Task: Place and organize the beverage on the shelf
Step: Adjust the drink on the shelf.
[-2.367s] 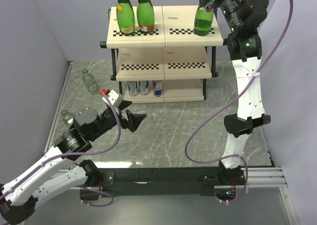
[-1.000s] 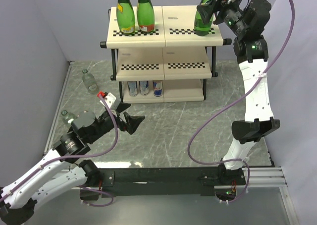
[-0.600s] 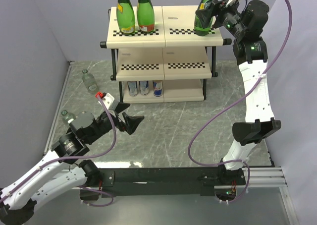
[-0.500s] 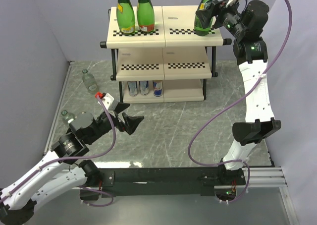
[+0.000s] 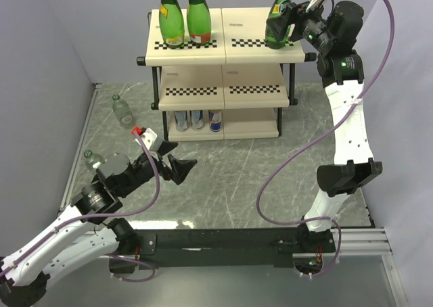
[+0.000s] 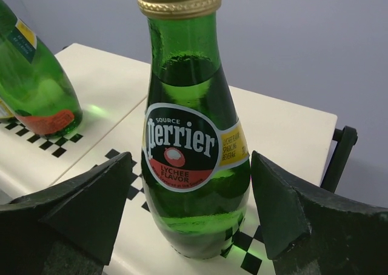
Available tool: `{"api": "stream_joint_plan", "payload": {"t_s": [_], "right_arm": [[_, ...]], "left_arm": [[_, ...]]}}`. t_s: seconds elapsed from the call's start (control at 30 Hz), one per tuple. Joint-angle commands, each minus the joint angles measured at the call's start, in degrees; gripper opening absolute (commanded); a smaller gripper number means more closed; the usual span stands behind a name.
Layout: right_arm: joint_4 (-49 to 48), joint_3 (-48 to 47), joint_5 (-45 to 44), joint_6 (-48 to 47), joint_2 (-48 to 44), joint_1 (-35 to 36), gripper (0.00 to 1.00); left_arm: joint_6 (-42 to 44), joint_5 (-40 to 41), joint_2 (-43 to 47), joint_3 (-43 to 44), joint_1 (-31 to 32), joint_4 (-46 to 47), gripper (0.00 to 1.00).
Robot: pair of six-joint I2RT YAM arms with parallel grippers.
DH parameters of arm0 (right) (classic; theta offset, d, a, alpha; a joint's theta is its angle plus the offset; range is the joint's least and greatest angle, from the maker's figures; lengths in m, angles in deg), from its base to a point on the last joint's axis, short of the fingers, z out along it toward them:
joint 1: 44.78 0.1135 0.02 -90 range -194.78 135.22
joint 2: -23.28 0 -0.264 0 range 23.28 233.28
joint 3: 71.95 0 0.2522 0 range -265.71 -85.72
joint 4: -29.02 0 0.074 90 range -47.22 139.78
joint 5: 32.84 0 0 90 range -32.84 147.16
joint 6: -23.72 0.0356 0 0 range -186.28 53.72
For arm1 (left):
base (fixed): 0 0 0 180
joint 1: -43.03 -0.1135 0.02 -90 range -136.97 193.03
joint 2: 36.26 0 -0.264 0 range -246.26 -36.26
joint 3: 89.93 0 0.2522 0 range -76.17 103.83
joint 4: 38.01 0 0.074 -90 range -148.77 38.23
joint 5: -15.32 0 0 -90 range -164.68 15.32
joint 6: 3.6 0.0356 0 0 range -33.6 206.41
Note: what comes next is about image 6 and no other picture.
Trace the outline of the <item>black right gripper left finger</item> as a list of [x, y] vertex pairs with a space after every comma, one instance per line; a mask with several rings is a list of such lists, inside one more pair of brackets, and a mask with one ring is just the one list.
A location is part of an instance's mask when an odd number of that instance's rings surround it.
[[1, 205], [2, 274], [101, 274], [110, 263], [132, 175], [121, 153]]

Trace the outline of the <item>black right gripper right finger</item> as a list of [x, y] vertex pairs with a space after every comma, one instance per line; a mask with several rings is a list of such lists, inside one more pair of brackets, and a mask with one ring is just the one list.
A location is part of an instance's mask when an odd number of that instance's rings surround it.
[[317, 187], [263, 155], [253, 194], [276, 274], [386, 274], [387, 209]]

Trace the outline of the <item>green bottle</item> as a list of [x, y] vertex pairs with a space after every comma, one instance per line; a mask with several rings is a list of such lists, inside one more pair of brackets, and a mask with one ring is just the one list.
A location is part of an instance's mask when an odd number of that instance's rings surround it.
[[63, 67], [38, 35], [1, 2], [1, 99], [44, 138], [76, 129], [83, 112]]
[[152, 49], [142, 134], [147, 205], [171, 246], [192, 259], [230, 248], [246, 213], [246, 138], [221, 65], [221, 0], [138, 0]]

